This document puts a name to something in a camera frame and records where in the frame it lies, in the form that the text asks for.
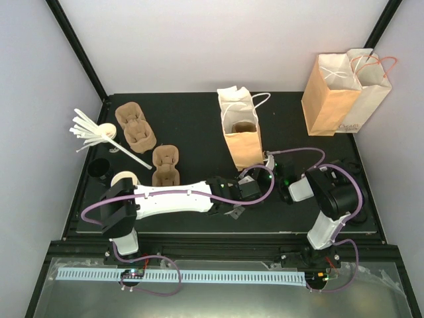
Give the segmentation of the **brown pulp cup carrier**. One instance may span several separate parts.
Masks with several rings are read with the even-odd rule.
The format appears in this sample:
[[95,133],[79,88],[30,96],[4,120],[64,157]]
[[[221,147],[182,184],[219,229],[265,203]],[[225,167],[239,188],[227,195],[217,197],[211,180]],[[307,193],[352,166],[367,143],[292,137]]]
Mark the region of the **brown pulp cup carrier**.
[[235,123],[231,129],[232,133],[255,133],[256,125],[248,121],[240,121]]

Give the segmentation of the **small brown paper bag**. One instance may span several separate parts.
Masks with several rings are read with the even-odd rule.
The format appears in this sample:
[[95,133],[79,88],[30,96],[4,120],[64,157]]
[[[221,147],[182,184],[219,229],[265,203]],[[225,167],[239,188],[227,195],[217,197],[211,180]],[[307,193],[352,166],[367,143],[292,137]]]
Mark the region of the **small brown paper bag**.
[[[217,90],[221,110],[223,136],[235,168],[241,171],[264,160],[257,108],[267,102],[270,93],[252,95],[245,87],[232,86]],[[232,133],[232,126],[240,121],[256,125],[256,132]]]

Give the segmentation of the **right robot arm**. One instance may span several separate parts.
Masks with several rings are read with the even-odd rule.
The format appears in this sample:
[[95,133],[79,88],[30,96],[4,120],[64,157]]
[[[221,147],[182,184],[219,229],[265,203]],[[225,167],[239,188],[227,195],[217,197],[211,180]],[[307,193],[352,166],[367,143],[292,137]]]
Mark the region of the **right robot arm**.
[[309,246],[301,250],[301,259],[305,265],[316,267],[325,259],[324,250],[336,243],[343,227],[361,212],[366,191],[339,161],[315,166],[301,175],[296,174],[291,158],[274,162],[270,169],[272,175],[255,167],[252,177],[263,183],[274,180],[272,189],[282,202],[294,205],[315,200],[319,212],[307,233]]

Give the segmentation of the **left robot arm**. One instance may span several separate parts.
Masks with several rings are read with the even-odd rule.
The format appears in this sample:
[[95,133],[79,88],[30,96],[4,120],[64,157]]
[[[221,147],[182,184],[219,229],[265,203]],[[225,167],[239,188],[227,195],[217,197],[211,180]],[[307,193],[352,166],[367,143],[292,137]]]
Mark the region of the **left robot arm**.
[[101,201],[120,196],[136,195],[100,207],[101,233],[117,246],[119,256],[127,264],[136,264],[142,257],[142,248],[136,241],[134,228],[137,220],[175,212],[198,212],[207,215],[224,214],[233,210],[236,201],[242,201],[242,190],[233,180],[221,177],[189,185],[148,187],[136,178],[113,178]]

